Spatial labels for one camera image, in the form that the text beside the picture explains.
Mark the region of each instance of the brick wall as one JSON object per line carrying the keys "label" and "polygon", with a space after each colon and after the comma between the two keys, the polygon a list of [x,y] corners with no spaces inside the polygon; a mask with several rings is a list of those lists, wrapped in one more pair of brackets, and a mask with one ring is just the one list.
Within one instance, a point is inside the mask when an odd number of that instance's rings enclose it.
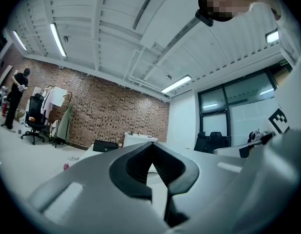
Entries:
{"label": "brick wall", "polygon": [[[117,143],[124,142],[124,132],[139,129],[142,134],[166,141],[169,120],[169,104],[113,82],[87,76],[68,68],[24,58],[11,45],[3,58],[4,68],[12,65],[5,82],[11,88],[10,77],[15,70],[31,69],[29,89],[24,92],[19,108],[25,109],[34,87],[54,85],[73,93],[73,119],[70,126],[70,141],[90,146],[95,139]],[[54,107],[49,122],[61,119],[68,100],[61,108]]]}

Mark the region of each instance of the exit sign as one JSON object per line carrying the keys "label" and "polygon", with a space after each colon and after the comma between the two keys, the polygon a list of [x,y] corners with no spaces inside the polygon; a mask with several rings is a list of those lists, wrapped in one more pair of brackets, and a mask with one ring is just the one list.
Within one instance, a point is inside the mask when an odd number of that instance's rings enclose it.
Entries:
{"label": "exit sign", "polygon": [[281,66],[284,66],[284,65],[288,64],[288,61],[286,59],[284,59],[284,60],[281,60],[279,63]]}

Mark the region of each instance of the black clothing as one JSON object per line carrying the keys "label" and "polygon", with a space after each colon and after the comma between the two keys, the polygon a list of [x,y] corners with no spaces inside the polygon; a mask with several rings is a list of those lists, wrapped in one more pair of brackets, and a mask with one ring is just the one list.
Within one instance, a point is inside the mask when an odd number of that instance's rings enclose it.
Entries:
{"label": "black clothing", "polygon": [[13,120],[14,120],[15,112],[19,106],[20,98],[21,98],[20,96],[14,93],[10,93],[10,108],[5,119],[5,125],[8,129],[13,128]]}
{"label": "black clothing", "polygon": [[[14,78],[20,85],[25,85],[25,87],[28,86],[28,79],[23,75],[23,73],[17,73],[14,75]],[[12,85],[11,92],[16,96],[19,96],[19,98],[23,95],[23,92],[20,92],[18,86],[14,83]]]}
{"label": "black clothing", "polygon": [[[17,73],[16,75],[14,75],[14,78],[20,85],[25,85],[25,87],[28,86],[28,79],[22,73]],[[8,96],[10,99],[10,108],[5,119],[5,125],[8,129],[13,128],[15,112],[19,106],[22,95],[23,92],[20,92],[18,86],[13,83],[11,92]]]}

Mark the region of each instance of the backpack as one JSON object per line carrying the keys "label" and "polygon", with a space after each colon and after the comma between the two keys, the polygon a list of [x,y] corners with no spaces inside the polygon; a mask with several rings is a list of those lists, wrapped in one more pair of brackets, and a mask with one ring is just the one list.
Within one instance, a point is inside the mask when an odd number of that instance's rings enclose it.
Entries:
{"label": "backpack", "polygon": [[56,138],[57,137],[57,132],[58,132],[58,126],[60,124],[60,120],[56,120],[53,122],[53,124],[50,127],[50,137]]}

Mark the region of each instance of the white ceiling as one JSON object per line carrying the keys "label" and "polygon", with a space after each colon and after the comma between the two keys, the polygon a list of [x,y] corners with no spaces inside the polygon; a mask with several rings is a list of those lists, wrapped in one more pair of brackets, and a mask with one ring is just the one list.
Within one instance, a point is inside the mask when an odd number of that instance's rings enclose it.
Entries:
{"label": "white ceiling", "polygon": [[[197,9],[198,0],[22,0],[7,30],[18,32],[28,52],[14,41],[26,57],[102,77],[164,101],[283,59],[278,42],[265,42],[265,34],[277,27],[266,5],[256,4],[247,14],[215,22],[211,28],[194,18]],[[67,58],[52,37],[52,22]],[[192,77],[189,84],[167,96],[160,92],[185,75]]]}

